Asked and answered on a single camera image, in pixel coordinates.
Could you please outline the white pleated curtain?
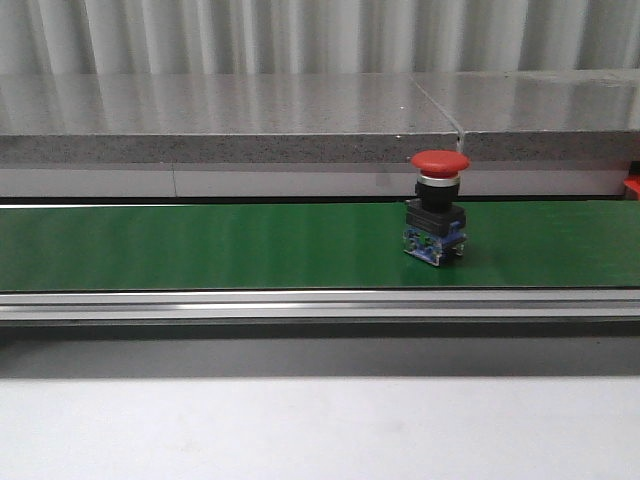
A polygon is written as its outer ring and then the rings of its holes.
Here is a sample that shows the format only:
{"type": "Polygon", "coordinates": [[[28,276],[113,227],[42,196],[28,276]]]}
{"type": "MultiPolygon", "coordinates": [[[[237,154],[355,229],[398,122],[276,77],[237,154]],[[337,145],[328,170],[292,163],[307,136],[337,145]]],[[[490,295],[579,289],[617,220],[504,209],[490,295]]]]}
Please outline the white pleated curtain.
{"type": "Polygon", "coordinates": [[[635,1],[5,1],[1,70],[400,73],[635,68],[635,1]]]}

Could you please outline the red plastic object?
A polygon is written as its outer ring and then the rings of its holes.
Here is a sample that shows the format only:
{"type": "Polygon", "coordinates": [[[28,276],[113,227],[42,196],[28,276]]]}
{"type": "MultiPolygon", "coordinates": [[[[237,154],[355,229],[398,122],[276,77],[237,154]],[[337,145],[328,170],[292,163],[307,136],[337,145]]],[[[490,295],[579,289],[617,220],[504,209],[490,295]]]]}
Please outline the red plastic object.
{"type": "Polygon", "coordinates": [[[628,200],[640,200],[640,162],[633,161],[630,165],[627,177],[623,181],[624,198],[628,200]]]}

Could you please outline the aluminium conveyor side rail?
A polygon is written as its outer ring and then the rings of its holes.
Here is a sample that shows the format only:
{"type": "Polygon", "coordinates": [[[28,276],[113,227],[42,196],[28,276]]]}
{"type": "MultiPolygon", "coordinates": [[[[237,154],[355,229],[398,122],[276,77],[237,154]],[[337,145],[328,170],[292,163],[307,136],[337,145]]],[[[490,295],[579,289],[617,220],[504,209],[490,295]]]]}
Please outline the aluminium conveyor side rail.
{"type": "Polygon", "coordinates": [[[266,289],[5,293],[28,339],[635,336],[635,288],[266,289]]]}

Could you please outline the green conveyor belt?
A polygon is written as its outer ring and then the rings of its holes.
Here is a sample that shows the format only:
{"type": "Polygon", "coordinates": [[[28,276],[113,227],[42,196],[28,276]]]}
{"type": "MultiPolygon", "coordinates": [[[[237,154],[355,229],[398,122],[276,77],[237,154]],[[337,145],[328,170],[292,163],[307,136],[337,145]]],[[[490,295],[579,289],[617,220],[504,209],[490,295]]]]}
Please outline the green conveyor belt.
{"type": "Polygon", "coordinates": [[[632,201],[470,202],[455,262],[403,250],[393,203],[5,208],[5,291],[635,287],[632,201]]]}

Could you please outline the red mushroom push button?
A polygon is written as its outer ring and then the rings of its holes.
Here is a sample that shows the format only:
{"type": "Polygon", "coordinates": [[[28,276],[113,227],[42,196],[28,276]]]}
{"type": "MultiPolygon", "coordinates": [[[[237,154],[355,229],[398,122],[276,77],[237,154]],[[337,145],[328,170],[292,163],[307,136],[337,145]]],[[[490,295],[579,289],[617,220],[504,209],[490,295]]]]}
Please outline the red mushroom push button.
{"type": "Polygon", "coordinates": [[[419,174],[415,197],[406,202],[404,252],[438,267],[463,255],[467,217],[455,201],[460,172],[470,160],[456,151],[426,150],[416,153],[411,164],[419,174]]]}

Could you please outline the grey stone counter slab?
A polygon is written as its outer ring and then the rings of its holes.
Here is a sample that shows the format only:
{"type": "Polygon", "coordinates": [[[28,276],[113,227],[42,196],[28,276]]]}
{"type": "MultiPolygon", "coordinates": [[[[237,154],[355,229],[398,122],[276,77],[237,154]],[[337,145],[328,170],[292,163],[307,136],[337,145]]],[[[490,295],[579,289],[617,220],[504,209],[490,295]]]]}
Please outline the grey stone counter slab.
{"type": "Polygon", "coordinates": [[[5,164],[631,162],[639,76],[65,74],[1,79],[5,164]]]}

